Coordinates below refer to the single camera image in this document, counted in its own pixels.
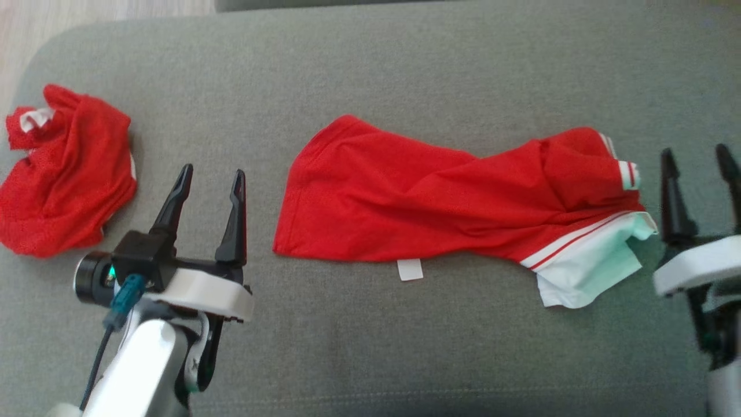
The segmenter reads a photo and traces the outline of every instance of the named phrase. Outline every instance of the teal cable connector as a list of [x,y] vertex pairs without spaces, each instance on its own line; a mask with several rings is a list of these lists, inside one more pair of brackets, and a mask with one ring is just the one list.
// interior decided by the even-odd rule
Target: teal cable connector
[[131,274],[126,277],[124,285],[110,302],[110,311],[103,319],[103,326],[111,327],[114,332],[121,330],[131,309],[142,299],[146,284],[147,280],[142,275]]

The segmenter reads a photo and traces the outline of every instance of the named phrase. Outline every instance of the red garment with white trim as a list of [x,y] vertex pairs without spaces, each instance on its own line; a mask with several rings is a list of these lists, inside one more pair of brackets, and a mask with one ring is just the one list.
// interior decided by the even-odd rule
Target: red garment with white trim
[[0,187],[0,242],[37,257],[100,242],[136,190],[129,117],[58,85],[44,98],[50,108],[20,107],[6,118],[10,148],[28,156]]
[[471,251],[537,272],[620,214],[643,212],[638,185],[636,166],[592,128],[477,158],[342,116],[293,163],[273,250],[344,261]]

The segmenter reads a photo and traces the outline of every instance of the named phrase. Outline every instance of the gray ottoman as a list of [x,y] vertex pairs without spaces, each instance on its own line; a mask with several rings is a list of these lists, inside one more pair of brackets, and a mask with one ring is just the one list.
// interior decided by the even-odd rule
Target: gray ottoman
[[[713,7],[514,0],[101,24],[45,45],[15,103],[42,105],[55,82],[133,119],[139,190],[102,249],[147,229],[192,162],[177,246],[211,256],[233,171],[246,171],[255,319],[225,327],[195,416],[697,416],[707,361],[684,300],[654,294],[657,238],[633,245],[641,272],[578,310],[543,308],[533,273],[503,260],[424,260],[425,278],[402,283],[393,263],[271,246],[293,158],[346,113],[479,156],[592,125],[640,165],[654,216],[672,146],[703,231],[725,231],[713,145],[741,154],[739,27]],[[3,150],[2,174],[21,156]],[[105,314],[72,292],[85,252],[0,250],[3,416],[80,399]]]

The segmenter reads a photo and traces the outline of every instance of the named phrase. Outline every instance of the wooden floor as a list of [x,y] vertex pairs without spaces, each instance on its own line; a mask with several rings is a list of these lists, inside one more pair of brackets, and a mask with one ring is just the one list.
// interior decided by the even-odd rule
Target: wooden floor
[[0,120],[31,57],[57,33],[96,22],[209,13],[213,0],[0,0]]

